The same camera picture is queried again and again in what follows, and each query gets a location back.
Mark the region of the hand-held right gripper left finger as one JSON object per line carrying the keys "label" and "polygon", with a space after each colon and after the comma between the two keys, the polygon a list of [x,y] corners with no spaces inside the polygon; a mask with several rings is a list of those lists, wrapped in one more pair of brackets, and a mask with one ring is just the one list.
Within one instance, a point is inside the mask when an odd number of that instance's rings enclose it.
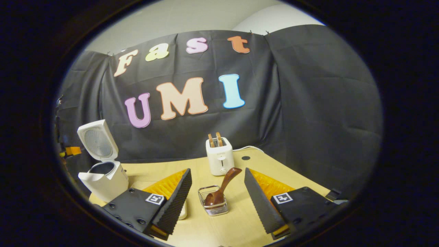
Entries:
{"label": "hand-held right gripper left finger", "polygon": [[101,212],[142,234],[167,240],[174,232],[191,185],[191,169],[187,168],[146,189],[127,189]]}

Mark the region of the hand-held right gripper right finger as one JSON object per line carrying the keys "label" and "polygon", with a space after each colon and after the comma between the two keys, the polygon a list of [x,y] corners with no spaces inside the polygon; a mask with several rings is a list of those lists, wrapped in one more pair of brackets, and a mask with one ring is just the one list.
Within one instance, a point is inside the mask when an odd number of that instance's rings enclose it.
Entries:
{"label": "hand-held right gripper right finger", "polygon": [[246,168],[244,183],[265,232],[274,240],[297,234],[325,220],[347,200],[324,197],[309,187],[293,189]]}

